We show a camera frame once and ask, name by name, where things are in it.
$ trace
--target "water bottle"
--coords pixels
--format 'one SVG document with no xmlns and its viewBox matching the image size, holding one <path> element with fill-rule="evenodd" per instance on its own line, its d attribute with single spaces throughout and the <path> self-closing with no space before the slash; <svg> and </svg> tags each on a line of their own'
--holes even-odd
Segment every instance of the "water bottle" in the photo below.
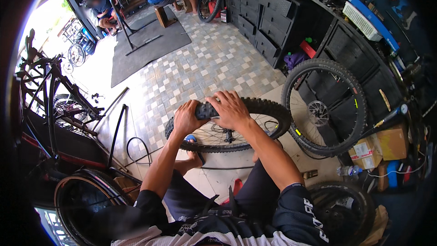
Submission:
<svg viewBox="0 0 437 246">
<path fill-rule="evenodd" d="M 359 166 L 337 168 L 338 176 L 357 176 L 358 173 L 361 172 L 363 172 L 363 169 L 361 169 Z"/>
</svg>

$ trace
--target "white basket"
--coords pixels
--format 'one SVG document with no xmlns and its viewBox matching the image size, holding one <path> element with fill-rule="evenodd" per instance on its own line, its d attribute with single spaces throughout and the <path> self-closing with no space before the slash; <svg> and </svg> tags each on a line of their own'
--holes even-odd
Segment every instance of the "white basket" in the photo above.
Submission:
<svg viewBox="0 0 437 246">
<path fill-rule="evenodd" d="M 360 29 L 370 41 L 380 41 L 382 35 L 349 1 L 343 8 L 343 13 Z"/>
</svg>

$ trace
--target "forearm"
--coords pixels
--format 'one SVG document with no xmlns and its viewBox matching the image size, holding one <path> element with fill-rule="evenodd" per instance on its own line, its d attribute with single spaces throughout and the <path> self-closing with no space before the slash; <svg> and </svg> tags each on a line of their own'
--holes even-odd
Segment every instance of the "forearm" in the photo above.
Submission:
<svg viewBox="0 0 437 246">
<path fill-rule="evenodd" d="M 239 133 L 256 151 L 267 174 L 281 191 L 292 183 L 304 184 L 292 158 L 253 119 L 245 123 Z"/>
<path fill-rule="evenodd" d="M 164 197 L 173 175 L 174 162 L 183 137 L 172 133 L 161 153 L 152 162 L 144 176 L 140 190 L 150 190 Z"/>
</svg>

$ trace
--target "blue flip-flop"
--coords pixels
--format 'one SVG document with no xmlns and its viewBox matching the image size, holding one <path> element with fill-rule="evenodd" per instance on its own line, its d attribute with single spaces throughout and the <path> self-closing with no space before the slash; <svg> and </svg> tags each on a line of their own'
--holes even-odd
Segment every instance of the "blue flip-flop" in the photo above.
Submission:
<svg viewBox="0 0 437 246">
<path fill-rule="evenodd" d="M 185 140 L 186 141 L 194 140 L 194 142 L 197 142 L 196 137 L 194 137 L 192 134 L 190 134 L 187 137 L 185 137 Z M 197 152 L 197 156 L 199 156 L 200 160 L 202 161 L 202 166 L 204 166 L 205 165 L 205 159 L 203 158 L 202 154 Z"/>
</svg>

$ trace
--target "wooden stool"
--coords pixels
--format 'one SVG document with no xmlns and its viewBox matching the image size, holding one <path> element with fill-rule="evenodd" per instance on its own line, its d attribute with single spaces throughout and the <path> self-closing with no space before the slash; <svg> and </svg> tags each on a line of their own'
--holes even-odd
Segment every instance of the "wooden stool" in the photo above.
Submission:
<svg viewBox="0 0 437 246">
<path fill-rule="evenodd" d="M 191 13 L 193 11 L 193 6 L 191 6 L 190 0 L 182 0 L 182 4 L 185 13 Z"/>
<path fill-rule="evenodd" d="M 177 19 L 174 18 L 169 20 L 167 18 L 167 14 L 165 13 L 163 7 L 154 6 L 154 8 L 155 8 L 156 17 L 158 17 L 158 20 L 162 27 L 167 28 L 168 26 L 170 26 L 171 24 L 177 21 Z"/>
</svg>

